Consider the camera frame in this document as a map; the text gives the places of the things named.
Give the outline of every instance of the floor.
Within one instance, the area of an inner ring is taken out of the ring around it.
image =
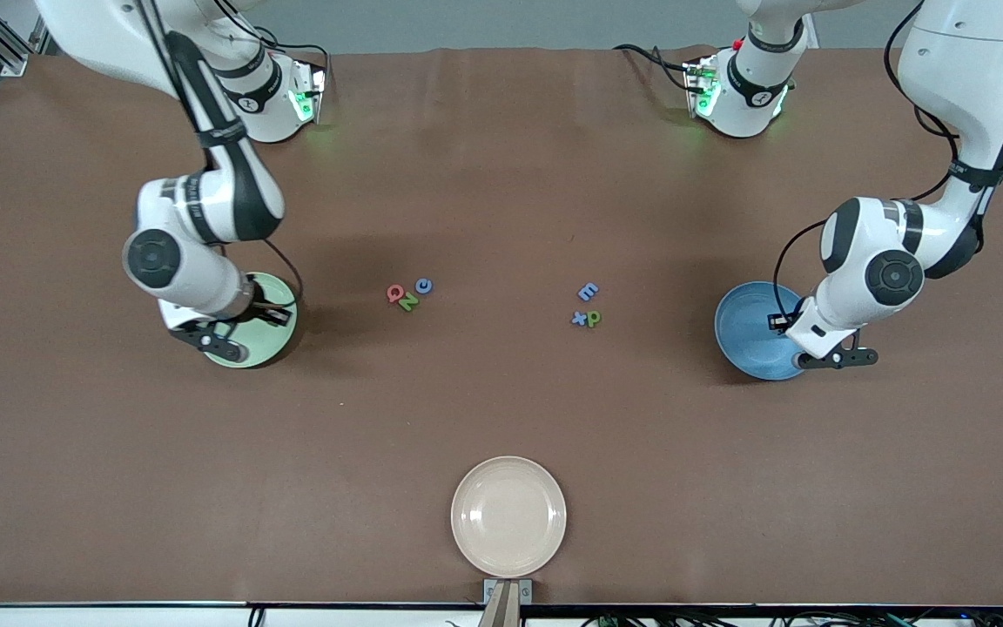
[[[816,13],[823,48],[881,47],[915,0],[869,0]],[[275,0],[248,12],[284,43],[319,43],[333,53],[432,48],[610,48],[618,43],[675,48],[725,44],[744,31],[733,0]],[[298,19],[309,16],[309,19]]]

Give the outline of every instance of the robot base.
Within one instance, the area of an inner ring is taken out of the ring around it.
[[[279,64],[286,79],[278,92],[267,100],[266,110],[261,114],[250,114],[243,109],[242,99],[236,109],[245,114],[243,121],[247,124],[251,139],[276,143],[292,137],[308,122],[319,123],[327,72],[323,69],[314,70],[309,63],[296,61],[278,52],[270,52],[268,56]],[[228,86],[227,79],[222,82],[224,86]]]
[[[289,289],[286,282],[271,274],[251,273],[254,282],[262,288],[267,301],[270,302],[292,302],[294,293]],[[276,354],[289,344],[296,329],[296,305],[294,302],[286,310],[290,311],[289,324],[276,326],[268,324],[265,320],[254,319],[246,322],[239,322],[235,325],[235,330],[231,333],[231,339],[246,348],[246,354],[241,361],[227,361],[223,357],[206,353],[209,360],[215,361],[220,366],[228,368],[254,368],[261,366],[264,362],[271,360]],[[226,334],[231,329],[231,322],[219,322],[217,333]]]
[[[729,137],[744,138],[759,135],[772,118],[780,114],[780,106],[788,87],[775,98],[759,107],[751,107],[745,96],[729,86],[727,67],[733,50],[727,48],[716,55],[699,59],[698,63],[685,63],[683,79],[691,87],[703,90],[701,94],[688,91],[688,111],[691,117],[707,120],[715,130]]]
[[[795,309],[799,296],[780,286],[780,302]],[[752,281],[729,290],[714,313],[714,337],[725,358],[737,369],[764,380],[790,379],[803,370],[795,364],[802,353],[794,341],[768,328],[776,314],[772,283]]]

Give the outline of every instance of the green led light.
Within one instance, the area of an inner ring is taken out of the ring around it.
[[[707,91],[699,96],[699,106],[696,107],[696,111],[699,115],[709,115],[711,111],[714,110],[714,102],[717,102],[717,97],[722,94],[722,86],[717,80],[713,80],[707,87]]]
[[[292,89],[289,90],[289,96],[294,105],[296,117],[301,119],[302,122],[312,119],[312,115],[314,115],[314,112],[312,112],[312,98],[304,94],[296,94]]]

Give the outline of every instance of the table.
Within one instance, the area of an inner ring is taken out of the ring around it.
[[[796,230],[942,175],[880,52],[808,52],[747,140],[622,52],[334,74],[321,127],[259,146],[307,291],[246,372],[120,266],[140,184],[199,168],[178,103],[47,56],[0,87],[0,602],[476,599],[450,497],[517,453],[568,498],[543,603],[1003,604],[1003,187],[987,250],[864,334],[879,365],[768,384],[713,338]]]

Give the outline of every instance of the black cable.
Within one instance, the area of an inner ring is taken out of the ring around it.
[[[727,623],[725,620],[717,618],[716,616],[702,614],[699,611],[670,611],[668,614],[674,619],[686,620],[686,622],[694,624],[694,626],[735,627],[734,624]]]
[[[944,175],[943,178],[939,180],[939,183],[935,183],[934,186],[928,188],[927,192],[924,192],[924,194],[922,195],[912,196],[912,198],[909,200],[913,200],[913,202],[922,202],[922,200],[924,200],[928,196],[934,195],[935,192],[939,191],[943,186],[945,186],[945,184],[947,184],[947,182],[950,182],[950,180],[951,180],[951,172],[948,171],[947,174]]]
[[[703,92],[703,90],[699,87],[690,87],[688,86],[688,84],[679,82],[679,80],[677,80],[676,77],[672,75],[671,70],[674,69],[683,71],[683,63],[673,63],[670,61],[665,61],[664,56],[661,56],[660,48],[658,48],[657,46],[652,47],[652,52],[646,51],[644,50],[644,48],[634,46],[634,44],[632,43],[622,43],[621,46],[614,46],[613,49],[628,50],[629,52],[637,52],[639,55],[644,56],[644,58],[649,59],[652,63],[656,63],[657,66],[660,66],[660,69],[664,70],[664,75],[667,76],[668,79],[672,81],[672,84],[675,84],[680,89],[692,92],[692,94],[701,94]],[[701,58],[702,58],[701,56],[697,56],[694,59],[688,59],[683,62],[692,63],[692,61],[697,61]]]
[[[273,38],[272,40],[266,39],[259,32],[259,27],[254,27],[254,30],[251,30],[246,24],[239,21],[239,9],[236,9],[235,5],[230,3],[230,0],[215,0],[215,5],[216,7],[219,7],[220,11],[223,11],[223,15],[227,16],[228,20],[231,20],[231,23],[233,23],[235,27],[238,27],[240,31],[246,32],[247,35],[253,36],[254,39],[261,41],[264,46],[274,48],[275,50],[318,50],[323,55],[323,64],[327,67],[327,72],[330,74],[331,55],[330,53],[327,53],[323,46],[318,46],[318,44],[315,43],[280,43],[278,38],[276,38],[276,35],[274,35],[274,32],[268,29],[262,29],[270,33],[270,36]]]
[[[885,63],[885,72],[887,72],[888,74],[888,80],[891,80],[891,82],[893,83],[893,87],[896,87],[896,90],[900,91],[901,94],[905,96],[905,98],[908,98],[908,94],[904,94],[904,88],[901,87],[900,80],[896,78],[896,70],[893,69],[892,59],[889,59],[888,53],[893,48],[893,43],[894,41],[896,41],[896,38],[901,34],[901,31],[904,30],[904,24],[907,24],[908,20],[911,20],[912,17],[915,17],[916,13],[919,13],[920,8],[922,7],[923,7],[923,0],[920,0],[920,2],[916,4],[911,11],[908,12],[908,15],[904,16],[904,19],[901,20],[901,23],[896,24],[896,28],[893,29],[892,35],[888,36],[888,41],[885,43],[885,55],[884,58],[882,59]]]
[[[626,616],[624,614],[610,614],[610,618],[617,620],[618,627],[621,627],[621,623],[625,623],[626,627],[646,627],[645,623],[641,623],[640,620],[633,618],[633,616]]]
[[[857,342],[859,342],[859,337],[861,336],[861,334],[862,334],[862,330],[861,329],[856,330],[856,332],[854,332],[854,348],[857,348],[859,346],[859,344],[857,344]],[[927,618],[927,615],[931,614],[931,612],[933,612],[933,611],[935,611],[934,607],[928,607],[927,610],[924,610],[923,614],[920,614],[919,616],[913,618],[912,620],[907,620],[907,622],[905,622],[905,623],[908,623],[908,624],[919,623],[924,618]]]
[[[250,608],[250,616],[247,618],[247,627],[262,627],[266,622],[266,608],[254,606]]]
[[[668,69],[683,70],[682,64],[675,64],[665,61],[664,59],[658,59],[656,56],[653,56],[652,52],[649,52],[640,46],[634,46],[632,43],[622,43],[621,46],[614,46],[613,50],[628,50],[629,52],[637,52],[638,55],[644,56],[644,58],[649,59],[652,63],[663,64],[663,66]]]
[[[667,76],[668,79],[672,81],[672,84],[675,84],[677,87],[683,89],[684,91],[691,92],[691,94],[701,94],[703,92],[703,89],[701,87],[688,86],[688,84],[679,82],[679,80],[677,80],[676,77],[672,75],[672,70],[668,69],[668,63],[664,61],[664,56],[660,56],[660,48],[653,46],[652,53],[653,55],[657,55],[657,62],[660,63],[660,69],[664,70],[664,75]]]
[[[258,32],[266,33],[266,36],[268,36],[268,38],[270,38],[270,41],[272,41],[272,43],[274,43],[274,46],[276,46],[276,44],[278,44],[278,42],[280,41],[278,39],[278,36],[275,35],[272,30],[264,27],[264,25],[255,25],[254,30],[256,30]]]
[[[149,7],[152,9],[152,20],[150,16],[146,13],[144,9],[144,3],[149,3]],[[161,41],[164,39],[164,22],[160,19],[160,11],[156,9],[156,3],[154,0],[134,0],[136,8],[141,12],[141,20],[146,25],[146,32],[149,33],[149,41],[151,41],[152,46],[154,46],[154,51],[156,52],[156,58],[160,61],[161,67],[164,70],[164,74],[169,75],[170,82],[173,83],[173,90],[176,92],[176,99],[181,103],[181,107],[184,109],[184,114],[188,116],[188,121],[192,123],[193,129],[196,128],[196,113],[192,110],[192,103],[189,99],[188,91],[185,91],[184,80],[181,78],[180,70],[176,67],[176,62],[164,50]],[[208,171],[212,169],[212,154],[208,148],[201,148],[204,154],[204,170]]]
[[[784,627],[791,627],[791,624],[794,623],[795,620],[799,619],[799,618],[830,618],[830,619],[832,619],[831,622],[827,622],[827,623],[824,623],[824,624],[831,624],[831,623],[833,623],[833,624],[876,624],[876,623],[880,623],[881,622],[880,619],[867,618],[867,619],[863,620],[863,619],[860,619],[857,616],[854,616],[853,614],[834,614],[834,612],[828,612],[828,611],[804,611],[804,612],[800,612],[800,614],[796,614],[794,616],[790,616],[788,618],[785,618],[783,620],[783,626]]]
[[[823,225],[825,225],[825,223],[827,223],[825,220],[819,220],[814,225],[804,227],[802,231],[797,232],[797,234],[795,235],[792,235],[791,239],[788,240],[788,243],[785,243],[785,245],[783,246],[783,250],[780,251],[780,257],[776,258],[776,266],[773,267],[772,269],[772,296],[776,297],[776,308],[780,309],[780,315],[784,317],[785,322],[787,322],[788,319],[791,318],[791,316],[795,316],[796,312],[792,311],[792,313],[788,313],[788,311],[783,308],[783,303],[780,302],[780,266],[783,265],[783,256],[785,254],[788,254],[788,249],[791,248],[791,246],[793,245],[793,243],[796,242],[796,240],[802,238],[804,235],[808,233],[808,231],[813,231],[815,229],[818,229],[818,227],[822,227]],[[785,624],[784,627],[790,627],[790,626],[791,623],[788,623]]]
[[[927,120],[925,120],[923,117],[924,115],[927,115],[928,118],[932,117],[930,112],[921,109],[919,106],[916,106],[916,104],[912,104],[912,112],[913,114],[916,115],[916,121],[920,123],[920,126],[922,126],[924,130],[926,130],[927,132],[931,132],[932,135],[937,135],[937,137],[945,137],[942,130],[936,130],[935,128],[932,128],[931,126],[927,125]],[[952,137],[958,139],[959,135],[954,134],[952,135]]]
[[[296,266],[294,266],[294,263],[291,262],[289,258],[286,257],[286,254],[283,254],[281,252],[281,249],[276,247],[276,245],[274,245],[274,243],[271,242],[270,239],[267,238],[262,241],[266,242],[266,246],[271,247],[271,249],[274,250],[274,253],[278,254],[278,257],[280,257],[281,261],[284,262],[284,265],[288,266],[289,270],[292,271],[292,274],[294,274],[294,279],[296,280],[296,296],[292,299],[292,302],[284,303],[284,305],[282,305],[282,303],[279,302],[271,302],[268,303],[268,305],[270,305],[271,307],[267,307],[267,309],[286,309],[293,305],[296,305],[296,303],[298,302],[303,302],[304,279],[301,278],[300,271],[296,270]]]

